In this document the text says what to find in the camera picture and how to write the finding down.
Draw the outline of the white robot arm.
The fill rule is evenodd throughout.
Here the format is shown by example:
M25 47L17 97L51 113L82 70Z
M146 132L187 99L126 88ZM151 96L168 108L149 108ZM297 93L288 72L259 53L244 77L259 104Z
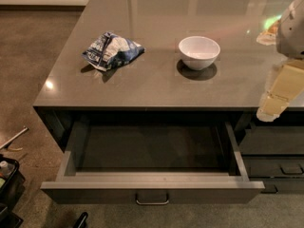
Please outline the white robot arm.
M287 57L272 67L259 101L256 117L269 123L304 90L304 0L294 0L256 41L275 45L276 51Z

